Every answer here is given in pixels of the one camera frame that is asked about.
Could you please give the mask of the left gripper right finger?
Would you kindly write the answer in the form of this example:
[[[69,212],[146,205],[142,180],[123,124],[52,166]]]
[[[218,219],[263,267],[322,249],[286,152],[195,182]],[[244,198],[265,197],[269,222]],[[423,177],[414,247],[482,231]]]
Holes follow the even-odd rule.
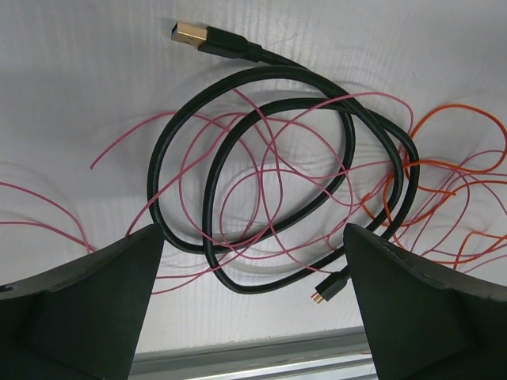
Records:
[[[506,288],[348,224],[345,254],[380,379],[504,379]]]

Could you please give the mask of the aluminium mounting rail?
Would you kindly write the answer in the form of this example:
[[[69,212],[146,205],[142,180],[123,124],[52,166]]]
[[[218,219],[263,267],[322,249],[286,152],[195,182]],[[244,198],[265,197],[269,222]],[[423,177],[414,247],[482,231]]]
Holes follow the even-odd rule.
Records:
[[[361,327],[138,354],[130,379],[376,379]]]

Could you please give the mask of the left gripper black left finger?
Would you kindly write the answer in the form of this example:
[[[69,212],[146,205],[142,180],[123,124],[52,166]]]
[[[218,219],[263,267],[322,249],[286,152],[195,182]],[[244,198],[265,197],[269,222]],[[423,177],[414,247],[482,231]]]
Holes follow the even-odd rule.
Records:
[[[3,379],[126,379],[161,260],[151,224],[1,287]]]

